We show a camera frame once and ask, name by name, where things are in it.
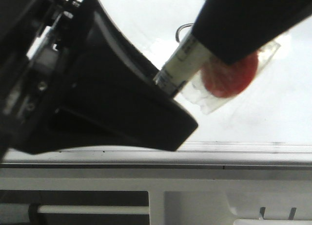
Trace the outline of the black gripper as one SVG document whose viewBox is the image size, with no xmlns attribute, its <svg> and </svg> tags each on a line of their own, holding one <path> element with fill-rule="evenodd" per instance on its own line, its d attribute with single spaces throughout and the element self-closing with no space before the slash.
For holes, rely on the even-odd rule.
<svg viewBox="0 0 312 225">
<path fill-rule="evenodd" d="M 65 98 L 74 85 L 73 18 L 85 0 L 0 0 L 0 155 L 86 146 Z"/>
</svg>

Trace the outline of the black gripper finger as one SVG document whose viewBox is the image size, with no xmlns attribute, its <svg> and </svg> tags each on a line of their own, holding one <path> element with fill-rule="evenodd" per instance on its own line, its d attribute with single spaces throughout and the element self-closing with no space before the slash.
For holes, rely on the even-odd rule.
<svg viewBox="0 0 312 225">
<path fill-rule="evenodd" d="M 191 34 L 234 63 L 312 14 L 312 0 L 205 0 Z"/>
<path fill-rule="evenodd" d="M 99 0 L 83 0 L 74 10 L 59 54 L 25 152 L 101 145 L 175 151 L 197 129 L 195 119 L 154 84 L 158 69 Z"/>
</svg>

